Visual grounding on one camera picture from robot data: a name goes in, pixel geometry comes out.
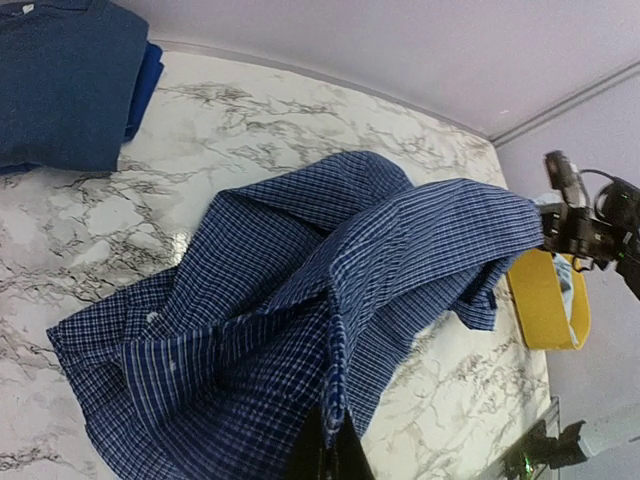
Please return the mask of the blue plaid button shirt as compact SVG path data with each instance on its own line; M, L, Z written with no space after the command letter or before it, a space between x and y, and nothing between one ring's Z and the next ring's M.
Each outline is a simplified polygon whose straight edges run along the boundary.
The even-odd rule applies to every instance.
M312 410L363 430L441 313L495 324L493 294L542 242L534 204L458 178L415 186L372 152L220 192L180 263L48 337L95 448L121 471L286 453Z

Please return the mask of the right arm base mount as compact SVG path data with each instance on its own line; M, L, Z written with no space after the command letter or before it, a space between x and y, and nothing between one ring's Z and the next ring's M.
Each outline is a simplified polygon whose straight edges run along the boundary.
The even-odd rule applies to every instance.
M540 420L507 452L503 460L504 476L507 479L532 479L540 466L557 470L584 463L587 455L579 441L585 424L585 421L576 422L567 426L558 437L549 437L546 421Z

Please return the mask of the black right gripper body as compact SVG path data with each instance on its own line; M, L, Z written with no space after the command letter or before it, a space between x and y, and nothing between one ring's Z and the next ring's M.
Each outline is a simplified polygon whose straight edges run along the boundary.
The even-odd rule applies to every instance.
M577 273L605 270L618 260L618 233L592 217L588 207L566 203L537 206L543 232L540 249L568 257Z

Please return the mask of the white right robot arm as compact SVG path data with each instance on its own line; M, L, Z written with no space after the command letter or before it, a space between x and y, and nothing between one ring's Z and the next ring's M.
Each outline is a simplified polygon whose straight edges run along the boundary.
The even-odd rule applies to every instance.
M639 189L612 177L591 201L579 180L554 180L561 195L539 208L541 250L567 255L581 273L613 266L634 295L639 294Z

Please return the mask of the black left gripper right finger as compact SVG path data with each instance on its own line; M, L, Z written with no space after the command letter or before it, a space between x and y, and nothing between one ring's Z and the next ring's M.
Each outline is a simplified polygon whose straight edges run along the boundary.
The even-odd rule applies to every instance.
M329 478L332 480L374 480L353 422L346 418L329 450Z

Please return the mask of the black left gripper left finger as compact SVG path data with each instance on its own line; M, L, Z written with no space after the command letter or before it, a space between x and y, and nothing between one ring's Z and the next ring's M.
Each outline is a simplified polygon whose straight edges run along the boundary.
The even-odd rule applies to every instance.
M324 443L321 411L310 410L289 455L289 478L327 480L330 478L328 451Z

